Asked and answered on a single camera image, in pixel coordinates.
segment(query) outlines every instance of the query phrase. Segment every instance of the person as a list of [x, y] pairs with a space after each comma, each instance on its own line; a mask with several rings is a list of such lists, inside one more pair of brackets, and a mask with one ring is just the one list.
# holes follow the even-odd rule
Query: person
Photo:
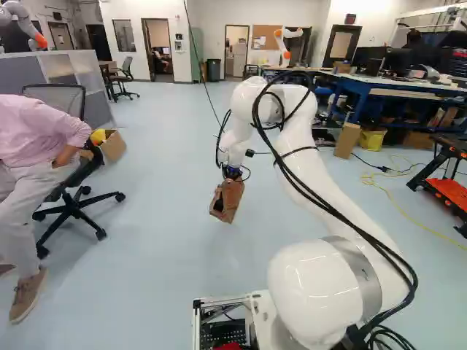
[[31, 216], [77, 169], [77, 151], [89, 135], [89, 125], [39, 100], [0, 95], [0, 277], [18, 271], [13, 324], [34, 308], [47, 274]]
[[438, 52], [423, 41], [422, 34], [414, 28], [407, 33], [407, 43], [403, 49], [412, 49], [412, 64], [425, 64], [434, 67], [438, 63]]
[[164, 73], [167, 73], [168, 70], [169, 70], [169, 67], [170, 67], [170, 63], [167, 62], [167, 61], [164, 61], [164, 60], [162, 59], [162, 55], [161, 55], [161, 53], [159, 52], [159, 50], [157, 49], [157, 47], [153, 47], [153, 53], [154, 53], [154, 56], [155, 56], [160, 62], [162, 62], [162, 64], [163, 64], [163, 72], [164, 72]]

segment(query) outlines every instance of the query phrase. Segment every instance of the white robotic arm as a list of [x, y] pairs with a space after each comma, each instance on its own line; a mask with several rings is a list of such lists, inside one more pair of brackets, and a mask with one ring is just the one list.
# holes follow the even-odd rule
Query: white robotic arm
[[8, 26], [12, 22], [12, 17], [17, 15], [18, 26], [28, 34], [40, 49], [47, 48], [47, 40], [40, 34], [29, 18], [28, 10], [16, 0], [7, 0], [0, 6], [0, 26]]
[[[232, 168], [242, 164], [247, 141], [254, 130], [252, 105], [265, 86], [263, 78], [252, 77], [233, 92], [232, 128], [222, 136], [218, 151], [219, 158]], [[285, 115], [289, 115], [307, 89], [300, 85], [272, 85], [268, 91], [281, 99]], [[274, 96], [265, 95], [258, 109], [261, 122], [280, 122], [280, 108]], [[400, 255], [389, 235], [329, 176], [312, 138], [316, 111], [316, 98], [311, 93], [285, 123], [275, 150], [307, 187]], [[301, 345], [312, 350], [331, 349], [342, 339], [348, 326], [368, 321], [397, 306], [409, 290], [400, 274], [368, 241], [306, 199], [277, 166], [276, 170], [288, 195], [320, 218], [329, 236], [279, 252], [269, 266], [269, 292], [283, 324]]]
[[290, 51], [287, 50], [284, 43], [284, 38], [298, 38], [304, 35], [304, 31], [299, 28], [296, 31], [289, 31], [288, 29], [277, 29], [274, 32], [274, 38], [276, 43], [279, 46], [280, 52], [282, 54], [282, 64], [281, 67], [287, 67], [290, 62]]

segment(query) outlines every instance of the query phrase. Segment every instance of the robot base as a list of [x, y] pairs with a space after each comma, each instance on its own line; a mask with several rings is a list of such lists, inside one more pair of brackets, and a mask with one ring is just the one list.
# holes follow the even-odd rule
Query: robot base
[[[236, 318], [228, 320], [225, 315], [231, 311]], [[307, 349], [293, 339], [277, 317], [277, 310], [268, 290], [237, 297], [195, 299], [192, 329], [193, 350], [216, 349], [233, 342], [252, 350], [315, 350]], [[348, 338], [344, 338], [331, 350], [350, 349], [359, 348], [355, 348]]]

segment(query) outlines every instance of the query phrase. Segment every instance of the khaki pants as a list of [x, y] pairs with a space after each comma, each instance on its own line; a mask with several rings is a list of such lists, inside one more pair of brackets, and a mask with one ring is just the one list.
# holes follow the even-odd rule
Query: khaki pants
[[74, 159], [55, 169], [51, 162], [9, 168], [0, 161], [0, 261], [16, 265], [21, 278], [39, 272], [32, 214], [78, 165]]

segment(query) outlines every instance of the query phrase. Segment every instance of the yellow cable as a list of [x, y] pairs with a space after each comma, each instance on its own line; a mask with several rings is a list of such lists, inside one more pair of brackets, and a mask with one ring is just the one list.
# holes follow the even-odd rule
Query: yellow cable
[[[395, 168], [397, 170], [399, 170], [399, 167], [398, 165], [394, 162], [393, 158], [401, 158], [401, 159], [404, 159], [407, 163], [409, 163], [411, 166], [413, 165], [412, 162], [407, 159], [406, 157], [404, 157], [403, 155], [390, 155], [390, 161], [391, 163], [395, 166]], [[460, 244], [459, 242], [457, 242], [456, 240], [444, 235], [443, 233], [440, 233], [438, 231], [435, 231], [429, 227], [426, 227], [424, 226], [424, 224], [421, 224], [419, 222], [417, 222], [415, 219], [411, 218], [402, 208], [401, 206], [399, 206], [397, 204], [397, 202], [395, 201], [394, 197], [393, 197], [393, 194], [385, 189], [384, 187], [382, 186], [379, 186], [375, 181], [374, 181], [374, 177], [375, 176], [384, 176], [384, 177], [398, 177], [398, 176], [406, 176], [406, 175], [409, 175], [410, 173], [412, 172], [412, 170], [408, 170], [408, 171], [404, 171], [404, 172], [401, 172], [401, 173], [393, 173], [393, 172], [390, 172], [390, 173], [364, 173], [360, 176], [360, 180], [362, 181], [363, 184], [366, 184], [367, 186], [373, 186], [373, 187], [376, 187], [376, 188], [379, 188], [381, 191], [383, 191], [384, 193], [386, 193], [386, 196], [389, 198], [389, 200], [391, 201], [391, 203], [395, 206], [395, 208], [406, 218], [408, 219], [409, 221], [413, 222], [416, 226], [418, 226], [419, 228], [422, 228], [423, 230], [427, 230], [428, 232], [434, 234], [435, 236], [439, 237], [439, 238], [443, 238], [445, 240], [447, 240], [448, 242], [458, 246], [459, 248], [461, 248], [462, 250], [466, 250], [467, 251], [467, 246], [464, 246], [462, 244]]]

